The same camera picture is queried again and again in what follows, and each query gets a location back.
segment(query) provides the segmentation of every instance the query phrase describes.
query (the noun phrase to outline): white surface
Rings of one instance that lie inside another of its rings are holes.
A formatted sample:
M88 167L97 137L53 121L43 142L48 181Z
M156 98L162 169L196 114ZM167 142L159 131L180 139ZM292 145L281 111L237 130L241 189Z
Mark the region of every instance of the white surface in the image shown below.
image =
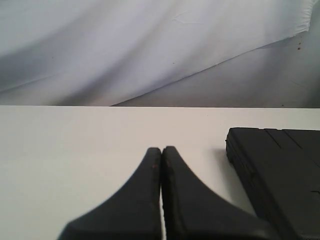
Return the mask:
M253 213L225 156L231 127L320 130L320 109L0 106L0 239L53 240L110 197L148 147Z
M307 31L314 2L2 1L0 104L117 104Z
M317 3L309 32L244 53L120 105L320 108L319 39Z

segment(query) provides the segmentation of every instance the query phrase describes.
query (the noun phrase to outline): black plastic piece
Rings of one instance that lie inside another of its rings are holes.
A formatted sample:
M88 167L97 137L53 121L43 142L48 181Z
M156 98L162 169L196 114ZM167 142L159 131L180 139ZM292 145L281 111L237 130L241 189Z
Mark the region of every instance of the black plastic piece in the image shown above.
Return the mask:
M60 240L160 240L161 151L149 148L134 174L111 198L71 221Z
M173 146L162 153L161 189L167 240L279 239L268 222L211 191Z
M231 128L226 151L283 240L320 240L320 131Z

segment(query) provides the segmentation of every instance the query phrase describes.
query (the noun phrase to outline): white tabletop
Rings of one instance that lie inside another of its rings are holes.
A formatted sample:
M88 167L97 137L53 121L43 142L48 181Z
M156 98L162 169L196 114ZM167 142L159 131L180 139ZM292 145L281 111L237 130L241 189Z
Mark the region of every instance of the white tabletop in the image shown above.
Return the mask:
M167 145L253 213L226 158L231 127L320 130L320 109L0 106L0 239L56 239L118 190L148 147Z

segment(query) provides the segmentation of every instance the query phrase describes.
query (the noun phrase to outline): gray wall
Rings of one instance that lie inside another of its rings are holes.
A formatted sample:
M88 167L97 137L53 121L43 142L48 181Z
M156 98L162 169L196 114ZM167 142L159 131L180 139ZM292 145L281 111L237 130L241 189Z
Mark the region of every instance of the gray wall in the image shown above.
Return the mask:
M320 108L320 3L314 7L309 32L118 106Z

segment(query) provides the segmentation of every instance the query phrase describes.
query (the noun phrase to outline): wrinkled white cloth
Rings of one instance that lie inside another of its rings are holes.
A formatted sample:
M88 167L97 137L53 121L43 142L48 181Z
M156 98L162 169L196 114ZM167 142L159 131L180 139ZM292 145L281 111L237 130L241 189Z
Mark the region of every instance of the wrinkled white cloth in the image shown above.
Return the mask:
M1 1L0 104L117 104L308 31L315 2Z

